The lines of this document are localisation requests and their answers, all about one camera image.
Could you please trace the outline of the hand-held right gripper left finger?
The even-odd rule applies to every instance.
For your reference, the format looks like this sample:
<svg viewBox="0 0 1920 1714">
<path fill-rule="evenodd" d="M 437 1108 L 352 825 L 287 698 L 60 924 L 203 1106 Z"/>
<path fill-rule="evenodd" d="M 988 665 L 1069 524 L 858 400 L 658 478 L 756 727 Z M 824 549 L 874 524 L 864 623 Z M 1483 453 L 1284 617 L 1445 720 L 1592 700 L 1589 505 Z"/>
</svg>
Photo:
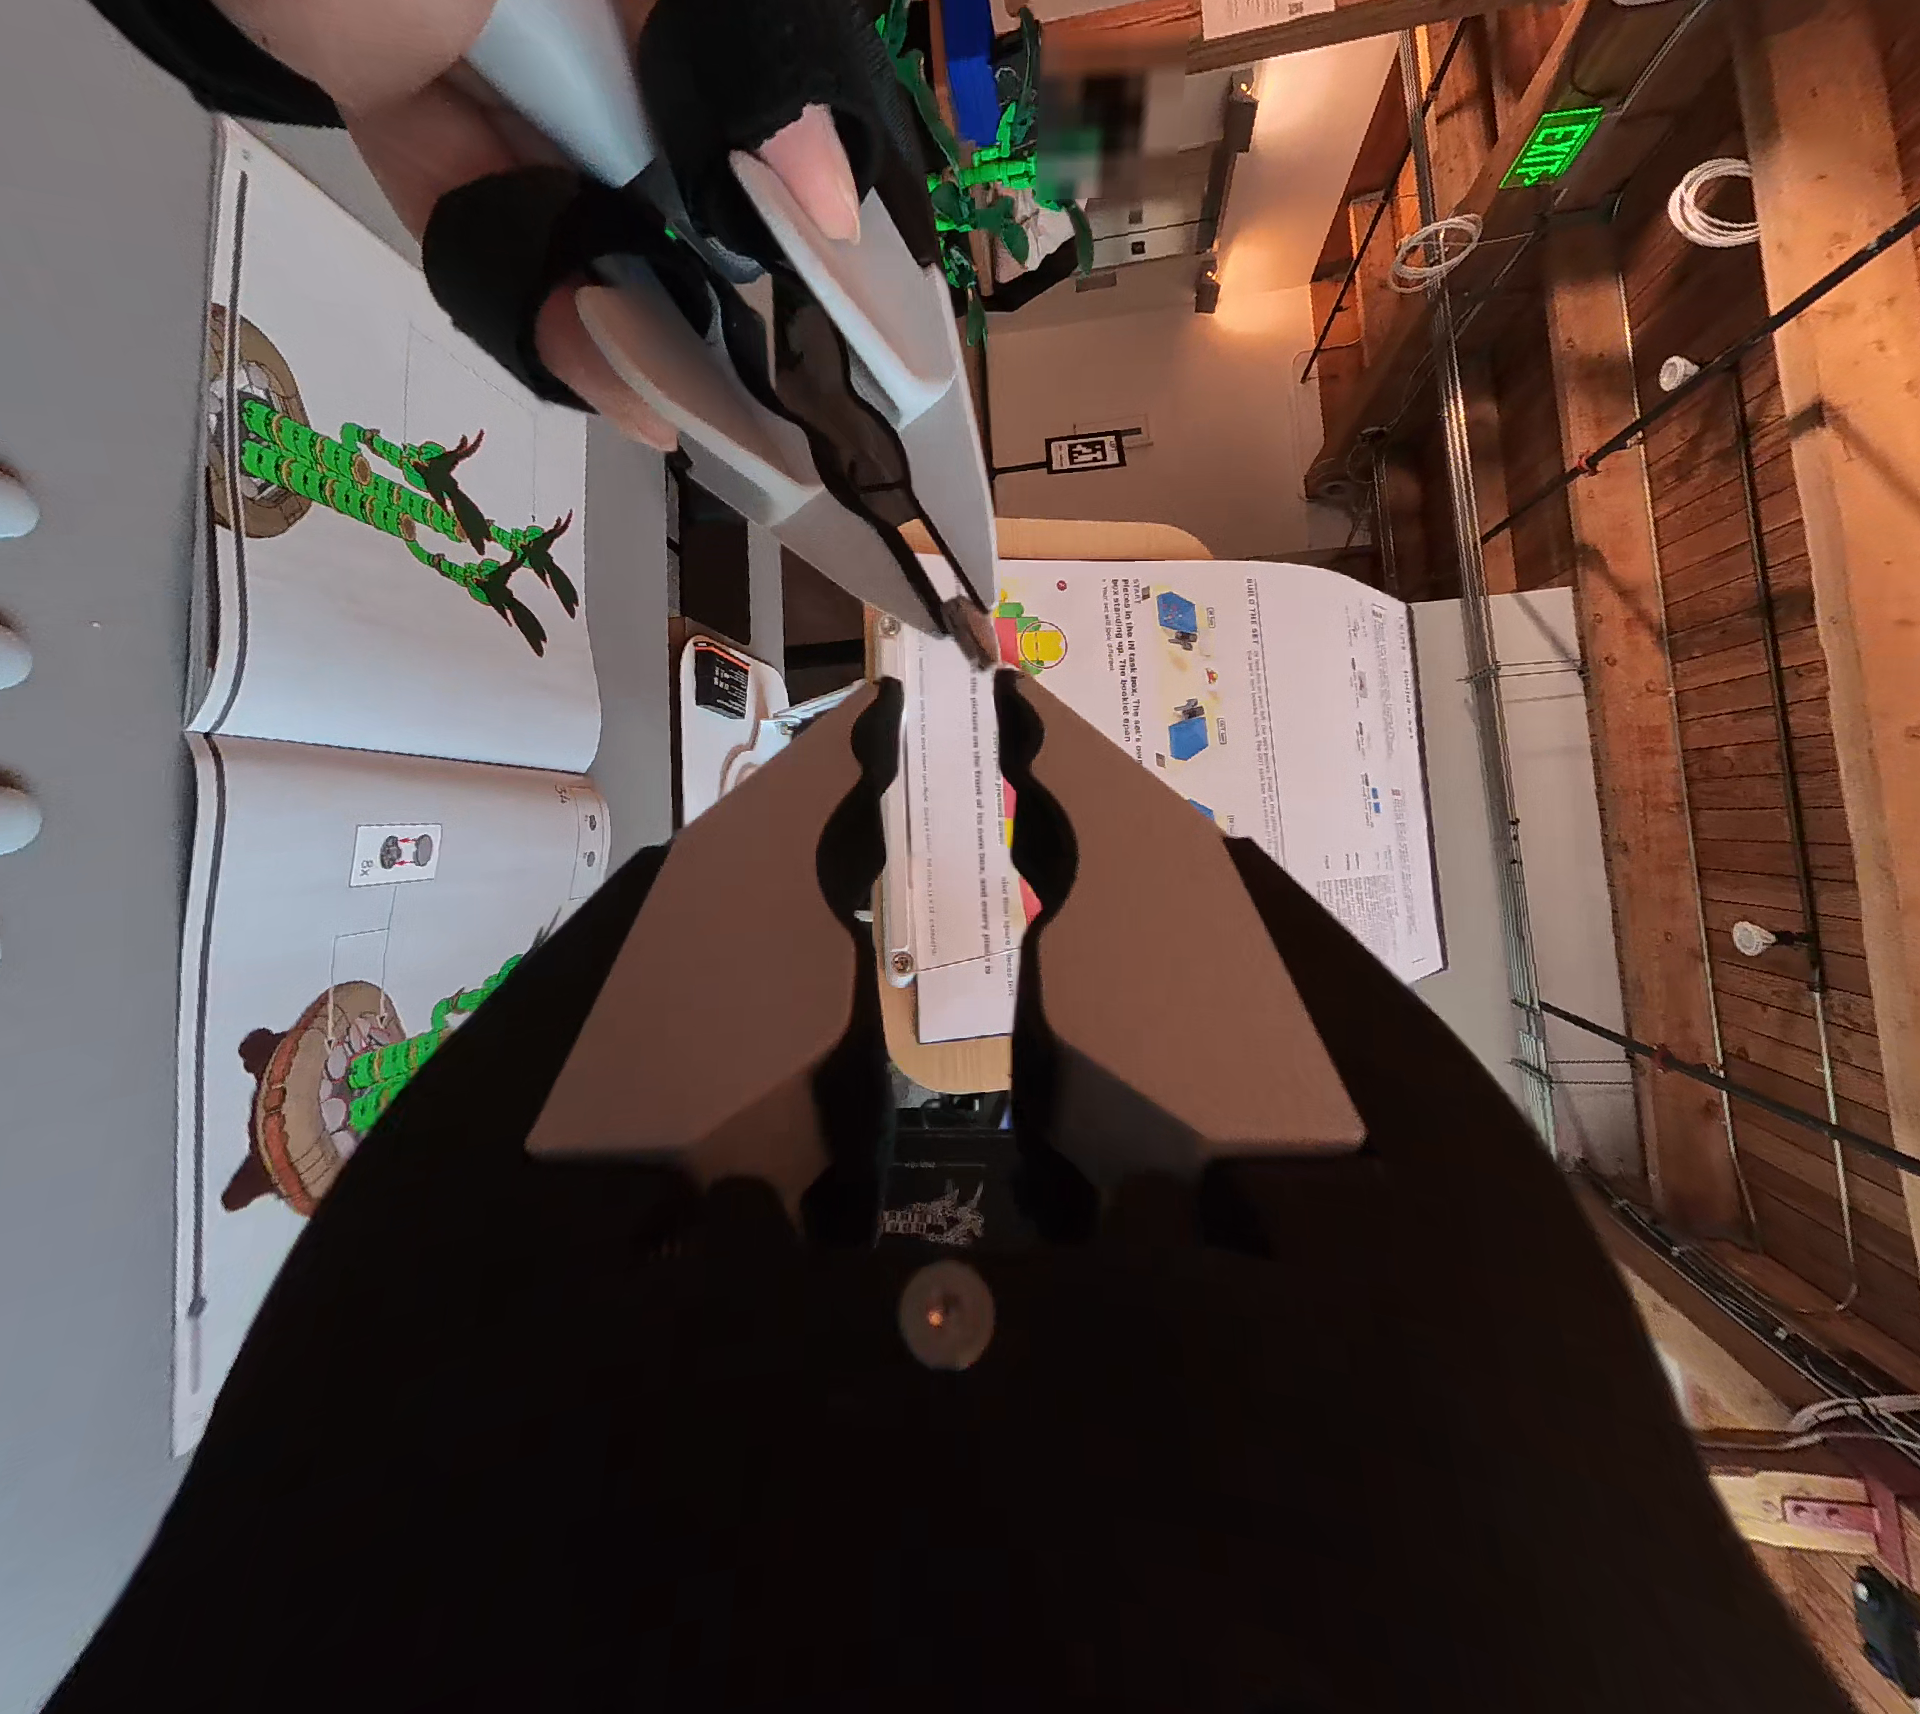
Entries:
<svg viewBox="0 0 1920 1714">
<path fill-rule="evenodd" d="M 858 682 L 675 837 L 530 1128 L 531 1158 L 751 1178 L 783 1206 L 832 1171 L 816 1078 L 874 955 L 832 906 L 819 849 L 867 783 L 891 784 L 899 707 L 895 680 Z"/>
</svg>

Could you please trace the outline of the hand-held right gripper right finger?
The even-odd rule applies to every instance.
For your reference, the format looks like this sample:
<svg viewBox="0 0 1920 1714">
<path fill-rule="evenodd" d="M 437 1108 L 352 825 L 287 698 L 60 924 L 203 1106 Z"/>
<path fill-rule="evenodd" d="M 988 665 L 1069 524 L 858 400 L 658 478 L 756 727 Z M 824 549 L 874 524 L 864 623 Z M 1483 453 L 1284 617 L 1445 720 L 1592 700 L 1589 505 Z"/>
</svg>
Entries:
<svg viewBox="0 0 1920 1714">
<path fill-rule="evenodd" d="M 1325 1162 L 1365 1127 L 1240 877 L 1181 794 L 1058 697 L 993 679 L 1019 944 L 1012 1123 L 1034 1215 L 1127 1183 Z"/>
</svg>

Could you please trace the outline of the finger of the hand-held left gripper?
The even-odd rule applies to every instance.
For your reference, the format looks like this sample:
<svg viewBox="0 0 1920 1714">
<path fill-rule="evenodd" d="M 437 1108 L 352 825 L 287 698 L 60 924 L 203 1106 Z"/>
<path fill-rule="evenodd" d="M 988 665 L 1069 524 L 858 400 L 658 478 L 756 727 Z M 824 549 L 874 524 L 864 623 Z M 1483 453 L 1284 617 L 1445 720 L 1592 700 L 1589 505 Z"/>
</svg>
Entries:
<svg viewBox="0 0 1920 1714">
<path fill-rule="evenodd" d="M 842 351 L 858 362 L 893 431 L 901 487 L 925 536 L 979 615 L 998 598 L 996 508 L 972 388 L 948 307 L 948 283 L 922 262 L 878 191 L 859 237 L 824 237 L 758 155 L 736 150 L 731 177 Z"/>
<path fill-rule="evenodd" d="M 948 638 L 941 607 L 964 595 L 929 579 L 903 538 L 922 524 L 901 485 L 895 433 L 810 431 L 756 399 L 715 329 L 675 304 L 644 308 L 644 399 L 679 434 L 690 477 L 839 591 L 899 624 Z"/>
</svg>

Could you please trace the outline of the green lego bamboo model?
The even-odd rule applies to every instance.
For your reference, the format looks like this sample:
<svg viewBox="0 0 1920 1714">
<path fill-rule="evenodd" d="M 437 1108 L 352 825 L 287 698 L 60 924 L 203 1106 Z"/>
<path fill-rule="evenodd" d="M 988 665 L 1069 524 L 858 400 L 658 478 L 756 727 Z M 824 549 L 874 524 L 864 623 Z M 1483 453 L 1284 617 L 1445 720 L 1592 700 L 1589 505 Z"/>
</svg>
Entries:
<svg viewBox="0 0 1920 1714">
<path fill-rule="evenodd" d="M 1044 27 L 1034 13 L 1019 10 L 1012 94 L 1000 94 L 991 65 L 979 78 L 981 90 L 972 94 L 988 119 L 986 139 L 973 143 L 941 117 L 924 52 L 909 45 L 909 6 L 912 0 L 886 0 L 875 34 L 912 111 L 908 160 L 922 160 L 922 141 L 931 147 L 924 186 L 938 268 L 964 324 L 964 344 L 978 349 L 993 313 L 1019 311 L 1060 281 L 1091 272 L 1091 224 L 1064 174 L 1044 165 Z"/>
</svg>

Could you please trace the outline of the black lego set box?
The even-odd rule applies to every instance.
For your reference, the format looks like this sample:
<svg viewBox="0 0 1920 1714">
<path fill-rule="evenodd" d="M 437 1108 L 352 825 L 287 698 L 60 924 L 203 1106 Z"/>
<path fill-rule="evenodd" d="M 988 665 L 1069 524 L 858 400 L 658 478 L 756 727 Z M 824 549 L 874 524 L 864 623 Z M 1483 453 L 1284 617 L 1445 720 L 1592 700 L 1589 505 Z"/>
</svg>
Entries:
<svg viewBox="0 0 1920 1714">
<path fill-rule="evenodd" d="M 899 1106 L 875 1237 L 939 1252 L 1012 1252 L 1034 1240 L 1013 1195 L 1007 1093 Z"/>
</svg>

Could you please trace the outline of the open lego instruction booklet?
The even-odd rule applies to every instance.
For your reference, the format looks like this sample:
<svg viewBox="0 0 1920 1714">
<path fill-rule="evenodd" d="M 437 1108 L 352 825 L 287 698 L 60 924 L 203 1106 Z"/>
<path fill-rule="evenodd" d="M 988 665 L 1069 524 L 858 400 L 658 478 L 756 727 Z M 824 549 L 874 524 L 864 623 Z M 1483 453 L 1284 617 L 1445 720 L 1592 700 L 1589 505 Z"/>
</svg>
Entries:
<svg viewBox="0 0 1920 1714">
<path fill-rule="evenodd" d="M 665 838 L 659 458 L 487 362 L 222 123 L 179 937 L 171 1451 L 423 1065 Z"/>
</svg>

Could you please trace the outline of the white card black label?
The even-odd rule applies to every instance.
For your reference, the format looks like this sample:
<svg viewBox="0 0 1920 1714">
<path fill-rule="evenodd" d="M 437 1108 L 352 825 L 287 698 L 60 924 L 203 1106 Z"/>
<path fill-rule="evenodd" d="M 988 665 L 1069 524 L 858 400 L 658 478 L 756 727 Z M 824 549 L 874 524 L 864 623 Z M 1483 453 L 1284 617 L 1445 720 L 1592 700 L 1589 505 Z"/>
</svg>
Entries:
<svg viewBox="0 0 1920 1714">
<path fill-rule="evenodd" d="M 691 637 L 677 665 L 679 827 L 792 746 L 779 671 L 713 637 Z"/>
</svg>

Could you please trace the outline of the task instruction sheet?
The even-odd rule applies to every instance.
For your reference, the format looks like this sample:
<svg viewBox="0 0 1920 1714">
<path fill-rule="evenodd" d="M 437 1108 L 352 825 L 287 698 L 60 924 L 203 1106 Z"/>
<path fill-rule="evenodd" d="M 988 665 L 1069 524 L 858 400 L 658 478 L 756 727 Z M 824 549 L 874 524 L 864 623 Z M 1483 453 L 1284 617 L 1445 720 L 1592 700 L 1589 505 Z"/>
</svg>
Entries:
<svg viewBox="0 0 1920 1714">
<path fill-rule="evenodd" d="M 1036 680 L 1227 838 L 1259 847 L 1402 982 L 1448 969 L 1410 607 L 1315 567 L 1003 560 L 989 626 Z M 1012 1030 L 1036 892 L 1012 864 L 996 698 L 945 638 L 875 623 L 899 684 L 882 977 L 925 1049 Z"/>
</svg>

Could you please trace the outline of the blue storage bin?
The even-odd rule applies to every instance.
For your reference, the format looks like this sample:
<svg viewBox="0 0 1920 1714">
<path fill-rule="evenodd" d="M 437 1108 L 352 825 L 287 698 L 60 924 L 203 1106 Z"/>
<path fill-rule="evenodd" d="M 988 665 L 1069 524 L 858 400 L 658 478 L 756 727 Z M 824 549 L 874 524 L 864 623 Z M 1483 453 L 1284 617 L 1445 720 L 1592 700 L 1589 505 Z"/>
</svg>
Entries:
<svg viewBox="0 0 1920 1714">
<path fill-rule="evenodd" d="M 991 0 L 938 0 L 954 129 L 972 149 L 996 143 L 996 23 Z"/>
</svg>

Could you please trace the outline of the green exit sign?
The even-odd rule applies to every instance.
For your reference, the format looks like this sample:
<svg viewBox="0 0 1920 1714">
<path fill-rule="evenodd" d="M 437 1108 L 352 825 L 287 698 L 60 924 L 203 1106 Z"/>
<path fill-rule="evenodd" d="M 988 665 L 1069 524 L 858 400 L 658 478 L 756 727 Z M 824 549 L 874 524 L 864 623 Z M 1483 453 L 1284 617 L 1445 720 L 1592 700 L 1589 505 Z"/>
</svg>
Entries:
<svg viewBox="0 0 1920 1714">
<path fill-rule="evenodd" d="M 1500 191 L 1533 191 L 1562 183 L 1608 119 L 1602 105 L 1568 105 L 1537 117 L 1500 179 Z"/>
</svg>

